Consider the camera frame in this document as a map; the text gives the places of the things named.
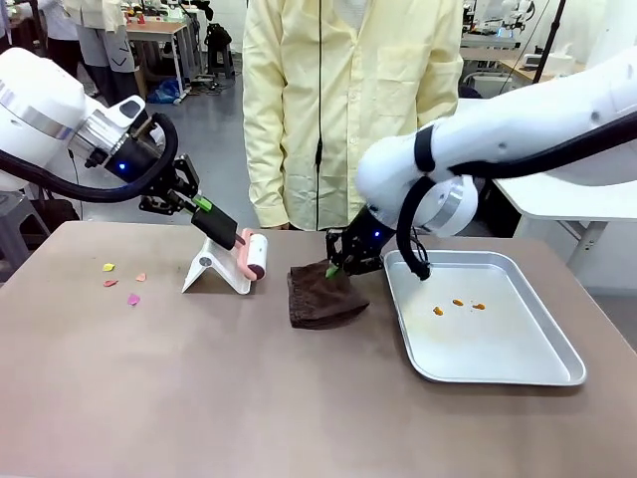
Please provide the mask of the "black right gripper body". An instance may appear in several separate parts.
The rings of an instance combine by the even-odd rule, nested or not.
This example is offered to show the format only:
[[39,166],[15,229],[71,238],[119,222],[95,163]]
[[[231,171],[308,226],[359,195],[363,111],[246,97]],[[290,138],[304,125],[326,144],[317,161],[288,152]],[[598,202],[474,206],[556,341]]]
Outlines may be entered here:
[[342,252],[346,257],[376,257],[392,238],[393,229],[364,206],[342,233]]

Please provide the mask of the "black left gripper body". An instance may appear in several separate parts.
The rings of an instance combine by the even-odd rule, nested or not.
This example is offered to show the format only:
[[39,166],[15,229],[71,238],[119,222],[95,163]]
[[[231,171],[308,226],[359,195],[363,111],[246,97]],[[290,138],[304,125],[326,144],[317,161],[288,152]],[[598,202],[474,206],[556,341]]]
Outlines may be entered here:
[[146,192],[158,182],[174,159],[174,132],[166,131],[165,144],[158,154],[143,140],[127,138],[106,162],[106,170],[137,192]]

